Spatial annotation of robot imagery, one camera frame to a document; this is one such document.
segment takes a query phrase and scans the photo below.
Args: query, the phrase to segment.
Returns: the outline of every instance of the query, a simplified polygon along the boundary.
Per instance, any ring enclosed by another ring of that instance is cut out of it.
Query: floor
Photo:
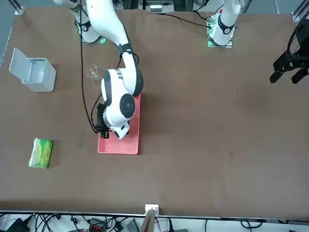
[[[10,225],[17,219],[21,218],[25,220],[30,215],[5,215],[0,218],[0,230],[7,230]],[[28,227],[31,232],[35,231],[36,217],[30,221]],[[89,228],[89,224],[81,216],[73,216],[77,219],[77,228],[82,231],[86,231]],[[98,220],[104,221],[105,217],[95,217]],[[50,223],[50,229],[52,232],[70,232],[76,230],[74,224],[70,220],[71,216],[62,215],[59,220],[54,218]],[[117,221],[121,221],[124,217],[117,218]],[[122,222],[122,226],[125,227],[133,218],[127,218]],[[140,229],[143,218],[135,218],[138,228]],[[169,230],[169,220],[167,218],[158,218],[158,222],[155,224],[154,232],[165,232]],[[172,219],[172,225],[174,230],[181,230],[181,232],[204,232],[205,220],[202,219]],[[38,231],[41,231],[43,224],[39,227]],[[256,226],[258,223],[251,223],[251,226]],[[239,221],[207,221],[207,232],[250,232],[250,230],[242,227]],[[253,232],[309,232],[309,225],[294,225],[294,224],[278,224],[278,223],[263,223],[261,227],[253,229]]]

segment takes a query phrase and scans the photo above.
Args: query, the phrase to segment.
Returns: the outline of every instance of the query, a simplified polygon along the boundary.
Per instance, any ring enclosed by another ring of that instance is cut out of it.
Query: metal bracket
[[[15,8],[15,15],[22,15],[25,11],[25,8],[21,6],[17,0],[9,0],[11,5]]]
[[[292,12],[292,20],[294,23],[298,23],[304,14],[309,10],[309,0],[303,0],[302,3]]]
[[[19,10],[15,11],[15,15],[23,15],[24,11],[25,11],[25,8],[21,6]]]
[[[158,204],[145,205],[145,219],[140,227],[140,232],[153,232],[155,225],[155,217],[159,216]]]
[[[148,213],[149,210],[155,211],[155,216],[159,216],[159,205],[158,204],[146,204],[145,205],[145,215]]]

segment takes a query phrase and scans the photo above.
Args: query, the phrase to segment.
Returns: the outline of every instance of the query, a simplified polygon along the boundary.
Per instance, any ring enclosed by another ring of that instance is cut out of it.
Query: wire
[[[123,222],[124,220],[128,219],[129,217],[125,217],[124,219],[120,220],[119,223]]]
[[[200,9],[202,9],[204,6],[207,5],[208,2],[210,2],[210,0],[206,0],[206,2],[205,2],[203,5],[201,5],[201,6],[200,6],[197,10],[195,10],[195,11],[197,12],[197,11],[199,11]]]
[[[49,227],[49,225],[48,225],[48,221],[46,220],[46,217],[45,217],[44,215],[40,215],[40,218],[45,222],[45,224],[44,224],[44,226],[43,226],[43,228],[42,228],[42,232],[44,232],[46,226],[47,226],[49,232],[53,232],[53,230],[52,230],[52,229]]]
[[[187,23],[194,24],[194,25],[196,25],[196,26],[200,26],[200,27],[204,27],[204,28],[211,29],[211,27],[210,27],[210,26],[203,25],[203,24],[199,24],[199,23],[195,23],[195,22],[189,21],[189,20],[184,19],[184,18],[180,18],[180,17],[175,16],[175,15],[171,15],[171,14],[163,14],[163,15],[171,16],[171,17],[174,17],[174,18],[177,18],[177,19],[183,20],[183,21],[185,21],[185,22],[187,22]]]
[[[83,217],[83,219],[84,219],[88,224],[90,224],[90,222],[91,222],[90,219],[86,219],[86,218],[84,217],[84,215],[82,215],[82,217]]]
[[[38,214],[37,219],[35,220],[35,232],[37,232],[38,228],[42,225],[42,223],[44,222],[43,220],[40,222],[40,224],[38,225],[38,219],[40,217],[41,214]]]
[[[206,221],[205,221],[205,227],[204,227],[204,232],[206,232],[206,226],[207,226],[207,222],[208,222],[208,219],[206,219]]]
[[[245,226],[245,225],[243,224],[244,221],[248,223],[248,226]],[[259,225],[257,225],[257,226],[252,226],[248,220],[242,220],[242,219],[240,220],[240,223],[241,223],[241,225],[242,225],[244,228],[250,230],[250,232],[252,232],[252,229],[260,228],[260,227],[262,226],[262,224],[263,224],[262,222],[260,222]]]
[[[218,10],[220,10],[220,8],[223,7],[223,6],[224,6],[224,3],[222,4],[222,6],[220,6],[220,7],[215,11],[215,13],[217,13]]]
[[[305,19],[307,18],[307,16],[309,15],[309,10],[305,13],[305,15],[302,17],[302,19],[300,20],[300,22],[297,24],[296,28],[294,29],[290,39],[289,39],[289,42],[288,42],[288,47],[287,47],[287,55],[288,57],[292,60],[292,61],[298,61],[298,60],[303,60],[303,59],[306,59],[306,60],[309,60],[308,57],[296,57],[296,56],[293,56],[293,54],[291,53],[291,44],[294,40],[294,37],[296,35],[296,33],[298,32],[298,30],[300,29],[300,27],[302,26],[303,22],[305,21]]]
[[[160,227],[160,223],[159,223],[159,221],[158,221],[158,218],[155,218],[155,219],[156,219],[156,221],[157,221],[157,223],[158,223],[159,231],[161,232],[161,227]]]
[[[76,225],[75,223],[73,223],[73,224],[74,224],[76,230],[79,231],[79,232],[81,232],[81,230],[77,227],[77,225]]]
[[[80,21],[82,23],[82,8],[80,8]],[[92,129],[92,131],[94,133],[97,133],[98,131],[92,126],[91,124],[91,120],[90,120],[90,117],[89,117],[89,113],[88,113],[88,110],[87,110],[87,106],[86,106],[86,100],[85,100],[85,95],[84,95],[84,59],[83,59],[83,30],[82,30],[82,27],[80,28],[80,32],[81,32],[81,37],[80,37],[80,47],[81,47],[81,84],[82,84],[82,97],[83,97],[83,104],[84,104],[84,109],[85,109],[85,112],[86,112],[86,115],[87,115],[87,119],[88,119],[88,122],[90,124],[90,127]]]
[[[196,14],[198,15],[198,17],[200,17],[200,18],[203,19],[203,20],[207,20],[207,18],[203,17],[198,11],[199,11],[201,8],[203,8],[204,6],[206,6],[207,3],[208,3],[209,1],[210,1],[210,0],[206,0],[206,2],[205,2],[203,5],[201,5],[197,10],[193,10],[193,12],[196,13]]]

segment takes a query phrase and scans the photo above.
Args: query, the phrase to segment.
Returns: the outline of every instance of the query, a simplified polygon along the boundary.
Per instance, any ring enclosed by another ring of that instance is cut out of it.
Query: white trash bin
[[[28,58],[14,48],[10,72],[34,92],[53,92],[56,70],[46,58]]]

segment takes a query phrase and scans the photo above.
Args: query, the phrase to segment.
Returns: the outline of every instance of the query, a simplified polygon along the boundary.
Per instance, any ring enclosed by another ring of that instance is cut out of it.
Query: cable
[[[208,222],[208,219],[206,219],[206,221],[205,221],[205,227],[204,227],[204,232],[206,232],[206,226],[207,226],[207,222]]]
[[[223,7],[223,6],[224,6],[224,3],[222,4],[222,6],[220,6],[220,7],[215,11],[215,13],[217,13],[218,10],[220,10],[220,8]]]
[[[294,29],[289,42],[288,42],[288,47],[287,47],[287,55],[288,57],[292,60],[292,61],[299,61],[299,60],[309,60],[308,57],[296,57],[293,56],[293,54],[291,53],[291,44],[294,40],[294,37],[296,35],[296,33],[298,32],[299,28],[302,26],[304,20],[307,18],[307,16],[309,15],[309,10],[305,13],[305,15],[302,17],[302,19],[300,20],[300,22],[297,24],[296,28]]]
[[[156,221],[157,221],[157,223],[158,223],[159,231],[161,232],[161,227],[160,227],[160,223],[159,223],[159,221],[158,221],[158,218],[155,218],[155,219],[156,219]]]
[[[200,27],[204,27],[204,28],[211,29],[211,27],[210,27],[210,26],[203,25],[203,24],[199,24],[199,23],[195,23],[195,22],[189,21],[189,20],[184,19],[184,18],[180,18],[180,17],[175,16],[175,15],[171,15],[171,14],[163,14],[163,15],[171,16],[171,17],[174,17],[174,18],[177,18],[177,19],[183,20],[183,21],[185,21],[185,22],[187,22],[187,23],[192,23],[192,24],[194,24],[194,25],[196,25],[196,26],[200,26]]]
[[[207,3],[208,3],[209,1],[210,1],[210,0],[206,0],[206,2],[205,2],[203,5],[201,5],[197,10],[193,10],[193,12],[196,13],[196,14],[198,15],[198,17],[200,17],[200,18],[203,19],[203,20],[207,20],[207,18],[203,17],[198,11],[199,11],[201,8],[203,8],[204,6],[206,6]]]
[[[82,23],[82,7],[80,8],[80,21]],[[90,127],[92,129],[92,131],[94,133],[97,133],[98,131],[92,126],[91,124],[91,120],[90,120],[90,117],[89,117],[89,113],[88,113],[88,110],[87,110],[87,106],[86,106],[86,100],[85,100],[85,95],[84,95],[84,59],[83,59],[83,30],[82,30],[82,27],[80,28],[80,32],[81,32],[81,37],[80,37],[80,47],[81,47],[81,84],[82,84],[82,97],[83,97],[83,104],[84,104],[84,109],[85,109],[85,112],[86,112],[86,115],[87,115],[87,119],[88,119],[88,122],[90,124]]]
[[[86,219],[83,215],[82,215],[83,219],[88,223],[90,224],[91,220],[90,219]]]
[[[76,230],[79,231],[79,232],[81,232],[81,230],[77,227],[77,225],[76,225],[75,223],[73,223],[73,224],[74,224]]]
[[[70,218],[71,222],[73,222],[75,228],[77,231],[81,232],[81,230],[77,227],[77,219],[74,217],[73,218],[73,215],[71,215],[71,218]]]
[[[175,232],[172,224],[172,220],[169,218],[169,232]]]
[[[40,215],[40,218],[45,222],[45,224],[42,228],[42,232],[44,232],[46,226],[47,226],[49,232],[53,232],[53,230],[48,225],[48,221],[46,221],[46,217],[44,215]]]
[[[197,11],[199,11],[200,9],[202,9],[204,6],[207,5],[208,2],[210,2],[210,0],[206,0],[206,2],[205,2],[203,5],[201,5],[201,6],[200,6],[197,10],[195,10],[195,11],[197,12]]]
[[[245,226],[245,225],[243,224],[243,221],[247,222],[247,223],[248,223],[248,226]],[[250,232],[252,232],[252,229],[259,228],[259,227],[261,227],[262,224],[263,224],[262,222],[260,222],[260,224],[257,225],[257,226],[251,226],[251,224],[250,224],[250,222],[249,222],[248,220],[243,220],[243,219],[240,220],[240,223],[241,223],[241,225],[242,225],[244,228],[250,230]]]

